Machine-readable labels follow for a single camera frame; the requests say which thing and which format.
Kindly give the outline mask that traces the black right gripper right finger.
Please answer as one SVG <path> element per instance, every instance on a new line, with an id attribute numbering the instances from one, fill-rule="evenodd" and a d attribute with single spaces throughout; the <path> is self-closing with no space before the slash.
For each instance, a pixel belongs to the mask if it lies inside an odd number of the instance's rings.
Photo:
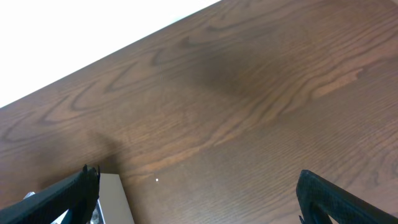
<path id="1" fill-rule="evenodd" d="M 337 185 L 302 170 L 296 187 L 302 224 L 397 224 L 397 218 L 361 200 Z"/>

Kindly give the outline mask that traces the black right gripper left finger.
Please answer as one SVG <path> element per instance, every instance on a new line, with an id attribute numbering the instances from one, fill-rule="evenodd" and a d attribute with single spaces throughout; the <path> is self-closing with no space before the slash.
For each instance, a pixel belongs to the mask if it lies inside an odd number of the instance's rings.
<path id="1" fill-rule="evenodd" d="M 1 210 L 3 224 L 89 223 L 99 199 L 100 170 L 88 165 L 45 190 Z"/>

